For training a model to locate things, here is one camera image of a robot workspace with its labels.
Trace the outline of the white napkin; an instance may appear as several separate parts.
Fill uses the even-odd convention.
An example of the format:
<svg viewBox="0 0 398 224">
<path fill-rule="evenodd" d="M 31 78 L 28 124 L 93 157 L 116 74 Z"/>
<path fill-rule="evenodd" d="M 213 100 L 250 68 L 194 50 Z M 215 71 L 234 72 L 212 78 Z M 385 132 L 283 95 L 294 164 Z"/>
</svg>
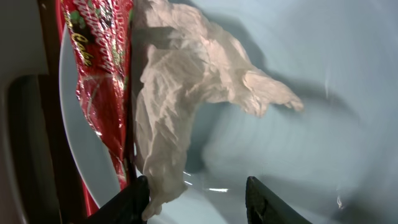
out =
<svg viewBox="0 0 398 224">
<path fill-rule="evenodd" d="M 260 117 L 270 104 L 300 111 L 285 84 L 250 61 L 240 41 L 197 8 L 166 0 L 137 1 L 134 40 L 146 46 L 147 64 L 136 100 L 137 168 L 149 181 L 145 220 L 186 191 L 195 113 L 202 103 L 228 102 Z"/>
</svg>

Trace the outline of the red snack wrapper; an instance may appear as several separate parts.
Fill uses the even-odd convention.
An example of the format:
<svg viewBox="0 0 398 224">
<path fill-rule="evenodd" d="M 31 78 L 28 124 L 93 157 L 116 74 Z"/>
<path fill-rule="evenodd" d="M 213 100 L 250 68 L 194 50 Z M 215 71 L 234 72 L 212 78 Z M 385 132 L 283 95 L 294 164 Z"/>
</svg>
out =
<svg viewBox="0 0 398 224">
<path fill-rule="evenodd" d="M 131 62 L 132 0 L 62 0 L 75 54 L 76 97 L 96 135 L 108 148 L 119 186 L 123 165 Z"/>
</svg>

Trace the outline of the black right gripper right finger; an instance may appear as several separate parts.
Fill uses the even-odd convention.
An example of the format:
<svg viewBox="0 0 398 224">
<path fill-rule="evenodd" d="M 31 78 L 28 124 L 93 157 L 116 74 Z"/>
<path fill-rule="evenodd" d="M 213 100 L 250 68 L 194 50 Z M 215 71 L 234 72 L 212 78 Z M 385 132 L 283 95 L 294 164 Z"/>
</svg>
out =
<svg viewBox="0 0 398 224">
<path fill-rule="evenodd" d="M 310 224 L 254 176 L 246 180 L 245 205 L 249 224 Z"/>
</svg>

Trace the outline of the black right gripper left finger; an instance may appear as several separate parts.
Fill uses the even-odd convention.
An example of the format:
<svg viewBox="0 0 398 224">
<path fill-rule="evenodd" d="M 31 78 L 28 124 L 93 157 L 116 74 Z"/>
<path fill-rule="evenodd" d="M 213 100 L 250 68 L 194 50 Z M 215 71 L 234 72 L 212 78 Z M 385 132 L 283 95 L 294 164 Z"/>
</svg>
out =
<svg viewBox="0 0 398 224">
<path fill-rule="evenodd" d="M 146 224 L 142 213 L 149 204 L 147 177 L 139 176 L 83 224 Z"/>
</svg>

